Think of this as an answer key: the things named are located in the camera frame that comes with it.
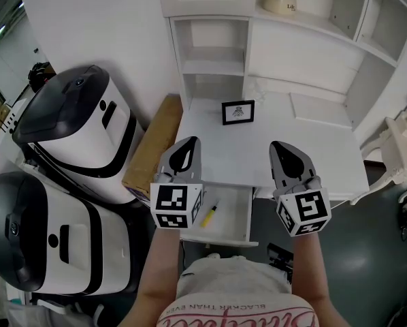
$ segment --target drawer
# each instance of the drawer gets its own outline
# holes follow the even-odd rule
[[[223,246],[257,246],[258,242],[250,242],[252,188],[206,184],[205,192],[193,227],[181,230],[181,239]],[[210,222],[205,228],[201,227],[201,222],[217,201]]]

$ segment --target marker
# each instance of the marker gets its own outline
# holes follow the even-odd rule
[[[210,222],[212,216],[213,216],[214,213],[216,212],[217,205],[218,205],[218,201],[217,201],[217,203],[215,204],[215,206],[210,209],[210,212],[208,212],[208,214],[206,215],[205,219],[202,221],[202,223],[201,223],[201,228],[205,228],[205,227],[208,225],[208,223]]]

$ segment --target picture frame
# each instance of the picture frame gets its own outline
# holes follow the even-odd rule
[[[223,125],[252,123],[255,116],[255,100],[222,103]]]

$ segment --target cable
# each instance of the cable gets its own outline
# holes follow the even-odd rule
[[[407,239],[407,228],[402,229],[402,234],[400,235],[400,238],[402,239],[403,242],[406,241],[406,239]]]
[[[181,247],[182,247],[182,271],[185,271],[185,247],[184,247],[184,241],[181,240]]]

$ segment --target human arm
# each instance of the human arm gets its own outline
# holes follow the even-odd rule
[[[321,327],[348,327],[332,305],[317,233],[294,239],[293,294],[309,302]]]
[[[119,327],[154,327],[176,298],[179,230],[156,229],[135,303]]]

